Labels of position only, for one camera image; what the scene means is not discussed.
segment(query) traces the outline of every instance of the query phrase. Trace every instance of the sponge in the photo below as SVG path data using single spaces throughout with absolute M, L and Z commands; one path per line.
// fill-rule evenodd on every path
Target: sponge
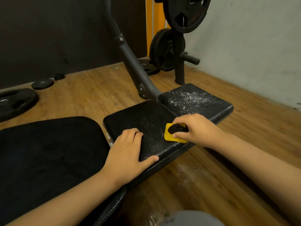
M 165 126 L 165 132 L 164 132 L 164 139 L 167 141 L 175 141 L 175 142 L 179 142 L 179 143 L 188 143 L 187 140 L 183 140 L 180 138 L 173 138 L 172 134 L 169 133 L 168 129 L 175 124 L 171 124 L 171 123 L 167 123 Z

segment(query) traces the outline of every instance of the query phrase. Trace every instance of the right hand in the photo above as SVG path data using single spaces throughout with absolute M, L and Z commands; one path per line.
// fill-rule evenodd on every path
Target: right hand
M 188 140 L 199 146 L 212 149 L 225 134 L 219 127 L 200 114 L 177 117 L 173 124 L 186 124 L 189 129 L 189 132 L 174 133 L 173 138 Z

